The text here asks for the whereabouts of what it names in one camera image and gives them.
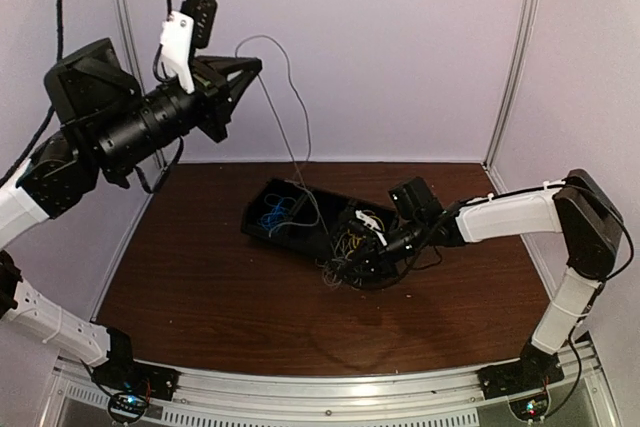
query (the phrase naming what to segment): tangled wires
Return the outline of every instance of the tangled wires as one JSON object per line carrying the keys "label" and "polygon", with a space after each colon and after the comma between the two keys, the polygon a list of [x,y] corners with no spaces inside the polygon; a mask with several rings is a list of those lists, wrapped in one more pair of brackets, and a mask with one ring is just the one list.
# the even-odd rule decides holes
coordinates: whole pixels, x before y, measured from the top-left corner
{"label": "tangled wires", "polygon": [[[375,215],[375,212],[371,210],[364,210],[363,213],[378,223],[381,232],[385,231],[384,222]],[[340,284],[342,284],[343,280],[345,280],[342,272],[347,267],[350,258],[356,252],[358,247],[360,247],[362,242],[365,242],[365,238],[354,234],[351,230],[346,230],[338,236],[337,241],[333,246],[334,258],[329,262],[317,263],[317,265],[322,268],[322,280],[325,285],[332,289],[336,289]],[[362,284],[362,278],[355,278],[347,283],[353,287],[357,287]]]}
{"label": "tangled wires", "polygon": [[274,232],[278,232],[280,227],[290,220],[291,209],[296,204],[296,199],[267,194],[264,203],[271,207],[271,211],[260,217],[258,225],[269,232],[269,237],[271,237]]}

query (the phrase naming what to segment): open box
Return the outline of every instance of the open box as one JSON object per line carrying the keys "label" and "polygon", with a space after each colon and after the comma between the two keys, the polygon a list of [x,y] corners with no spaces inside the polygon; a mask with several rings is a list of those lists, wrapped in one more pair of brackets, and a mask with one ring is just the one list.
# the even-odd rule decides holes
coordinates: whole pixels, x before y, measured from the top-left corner
{"label": "open box", "polygon": [[[372,211],[387,231],[398,225],[398,215],[393,209],[310,186],[307,188],[318,203],[329,237],[321,222],[313,227],[309,226],[318,218],[309,195],[295,183],[277,178],[271,179],[247,206],[242,218],[241,231],[314,259],[328,261],[334,256],[330,239],[344,222],[354,218],[356,210]],[[287,199],[286,214],[282,215],[279,222],[305,225],[283,224],[277,229],[266,228],[261,219],[273,211],[274,199]]]}

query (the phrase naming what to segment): white wall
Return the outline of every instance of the white wall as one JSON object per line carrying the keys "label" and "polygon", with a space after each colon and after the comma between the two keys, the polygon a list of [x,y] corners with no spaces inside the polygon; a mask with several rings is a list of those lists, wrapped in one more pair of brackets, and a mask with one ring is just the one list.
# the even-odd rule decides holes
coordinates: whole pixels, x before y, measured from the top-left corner
{"label": "white wall", "polygon": [[[446,160],[484,157],[503,92],[522,0],[219,0],[209,53],[233,55],[252,34],[280,40],[309,104],[315,160]],[[150,65],[163,0],[129,0],[141,64]],[[174,0],[179,8],[181,0]],[[294,150],[303,117],[284,62],[266,43],[265,79]],[[147,82],[152,77],[147,68]],[[219,146],[187,139],[186,161],[285,160],[256,85]]]}
{"label": "white wall", "polygon": [[[510,189],[586,168],[640,244],[640,0],[540,0],[497,170]],[[566,250],[537,245],[558,282]],[[621,258],[626,260],[626,247]],[[640,270],[612,281],[590,320],[624,425],[638,425]]]}
{"label": "white wall", "polygon": [[[0,11],[4,172],[49,106],[42,79],[55,62],[55,0],[0,0]],[[65,12],[66,53],[111,36],[121,54],[112,0],[65,0]],[[142,201],[137,188],[124,192],[101,182],[80,206],[27,233],[7,250],[36,288],[88,318],[132,212]],[[55,356],[56,351],[0,327],[0,424],[33,425]]]}

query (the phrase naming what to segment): brown wooden surface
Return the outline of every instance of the brown wooden surface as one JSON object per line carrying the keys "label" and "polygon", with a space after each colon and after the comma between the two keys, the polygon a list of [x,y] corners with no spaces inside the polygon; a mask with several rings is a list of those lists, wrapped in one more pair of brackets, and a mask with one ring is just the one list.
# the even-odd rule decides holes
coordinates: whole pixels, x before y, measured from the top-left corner
{"label": "brown wooden surface", "polygon": [[[99,315],[138,358],[283,375],[415,372],[515,357],[547,305],[519,238],[443,250],[382,292],[327,288],[313,261],[240,233],[290,165],[182,165],[144,215]],[[391,206],[415,175],[444,205],[491,190],[479,165],[310,164],[308,184]]]}

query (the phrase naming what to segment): metal corner post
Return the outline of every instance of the metal corner post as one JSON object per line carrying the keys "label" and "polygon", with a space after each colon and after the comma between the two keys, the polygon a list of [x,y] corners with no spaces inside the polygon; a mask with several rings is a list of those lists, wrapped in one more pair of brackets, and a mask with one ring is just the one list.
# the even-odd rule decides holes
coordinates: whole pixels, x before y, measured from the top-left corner
{"label": "metal corner post", "polygon": [[[131,75],[133,75],[140,83],[142,91],[146,92],[144,81],[142,79],[142,71],[140,70],[140,62],[138,61],[138,53],[133,39],[133,28],[131,26],[131,17],[129,15],[127,0],[113,0],[113,3],[116,17],[118,19],[120,39],[122,40],[122,45],[124,47],[125,65],[129,72],[131,72]],[[161,152],[155,153],[154,164],[158,169],[161,169],[164,165],[163,155]]]}
{"label": "metal corner post", "polygon": [[518,25],[518,32],[516,36],[516,43],[513,49],[513,56],[511,58],[511,65],[509,67],[509,75],[507,77],[507,83],[505,85],[504,93],[502,95],[502,103],[500,105],[500,111],[496,121],[496,126],[491,137],[491,143],[489,144],[489,150],[485,157],[484,166],[487,170],[491,170],[496,160],[500,144],[504,137],[504,133],[507,127],[507,122],[513,108],[516,92],[518,89],[518,83],[522,75],[522,69],[524,66],[525,54],[529,41],[531,38],[531,32],[533,30],[533,24],[538,10],[538,0],[523,0],[522,11],[520,13],[520,23]]}

